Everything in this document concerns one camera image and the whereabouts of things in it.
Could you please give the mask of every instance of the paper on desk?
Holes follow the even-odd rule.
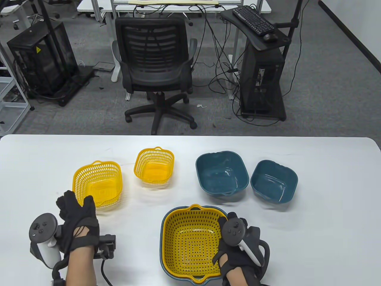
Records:
[[[218,0],[129,0],[131,5],[218,5]]]

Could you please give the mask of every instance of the black keyboard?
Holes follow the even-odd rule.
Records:
[[[259,13],[245,5],[233,9],[233,15],[244,22],[258,36],[263,36],[274,31],[274,26],[267,22]]]

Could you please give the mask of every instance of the white wall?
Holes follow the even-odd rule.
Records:
[[[381,61],[381,0],[322,0]]]

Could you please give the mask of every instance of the blue bowl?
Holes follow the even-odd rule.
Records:
[[[298,176],[290,168],[263,160],[255,168],[250,183],[254,192],[266,201],[284,204],[292,200]]]
[[[214,196],[231,196],[244,190],[249,175],[241,157],[231,151],[208,153],[196,160],[200,186]]]

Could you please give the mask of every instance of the yellow basket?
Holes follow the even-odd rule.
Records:
[[[134,173],[144,183],[165,185],[172,176],[174,155],[160,147],[140,151],[136,158]]]
[[[119,200],[122,188],[122,171],[112,161],[95,161],[78,169],[73,177],[73,192],[81,206],[89,195],[96,208],[111,206]]]
[[[160,234],[160,262],[170,277],[198,286],[220,278],[218,264],[212,263],[221,238],[219,217],[226,217],[221,209],[198,204],[167,213]]]

